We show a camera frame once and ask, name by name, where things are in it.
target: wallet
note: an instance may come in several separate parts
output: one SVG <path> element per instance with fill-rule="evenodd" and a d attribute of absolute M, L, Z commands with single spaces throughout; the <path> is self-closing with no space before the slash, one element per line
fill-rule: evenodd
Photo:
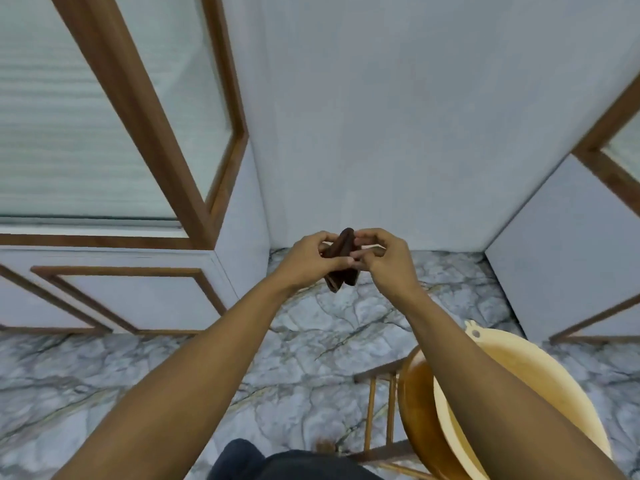
<path fill-rule="evenodd" d="M 347 227 L 338 236 L 332 245 L 322 253 L 324 258 L 337 258 L 341 256 L 348 256 L 350 252 L 357 251 L 360 246 L 354 246 L 353 242 L 355 235 L 353 229 Z M 324 276 L 326 285 L 329 286 L 329 290 L 334 293 L 338 293 L 343 283 L 349 286 L 356 286 L 358 281 L 359 271 L 357 269 L 343 269 L 341 271 L 332 271 Z"/>

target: gray marble tile floor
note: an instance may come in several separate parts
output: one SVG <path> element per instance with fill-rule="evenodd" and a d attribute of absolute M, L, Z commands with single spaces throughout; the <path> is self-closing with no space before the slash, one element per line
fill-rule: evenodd
<path fill-rule="evenodd" d="M 286 250 L 272 253 L 270 269 Z M 463 325 L 522 335 L 481 253 L 418 251 L 419 279 Z M 118 399 L 185 337 L 0 334 L 0 479 L 45 480 L 77 450 Z M 351 376 L 404 357 L 416 345 L 404 316 L 368 273 L 332 294 L 324 282 L 300 291 L 277 314 L 212 440 L 187 476 L 204 479 L 234 438 L 265 454 L 311 449 L 319 438 L 357 451 L 364 440 L 368 385 Z M 640 345 L 564 344 L 546 350 L 596 405 L 614 456 L 640 480 Z M 372 445 L 385 440 L 388 385 L 376 391 Z M 396 418 L 396 438 L 404 432 Z M 387 470 L 388 480 L 406 477 Z"/>

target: dark clothing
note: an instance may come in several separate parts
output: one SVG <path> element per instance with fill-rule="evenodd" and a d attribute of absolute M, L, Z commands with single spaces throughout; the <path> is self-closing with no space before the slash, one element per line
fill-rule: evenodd
<path fill-rule="evenodd" d="M 207 480 L 380 480 L 347 458 L 292 450 L 265 458 L 251 442 L 237 439 L 222 451 Z"/>

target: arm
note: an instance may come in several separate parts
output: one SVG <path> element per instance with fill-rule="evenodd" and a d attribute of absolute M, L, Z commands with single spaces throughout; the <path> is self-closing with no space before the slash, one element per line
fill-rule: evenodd
<path fill-rule="evenodd" d="M 409 249 L 382 229 L 356 232 L 356 266 L 409 320 L 451 409 L 492 480 L 624 480 L 553 406 L 476 345 L 422 290 Z"/>
<path fill-rule="evenodd" d="M 350 257 L 325 259 L 323 241 L 302 238 L 277 270 L 233 308 L 133 387 L 106 416 L 56 480 L 182 479 L 227 411 L 273 317 L 300 288 Z"/>

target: person's right hand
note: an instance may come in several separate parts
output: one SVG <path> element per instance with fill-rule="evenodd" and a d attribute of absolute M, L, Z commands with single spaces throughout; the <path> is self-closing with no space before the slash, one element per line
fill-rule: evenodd
<path fill-rule="evenodd" d="M 356 246 L 377 246 L 352 252 L 351 257 L 356 259 L 352 267 L 370 272 L 380 293 L 396 308 L 402 300 L 420 292 L 411 252 L 404 239 L 384 229 L 360 229 L 355 236 Z"/>

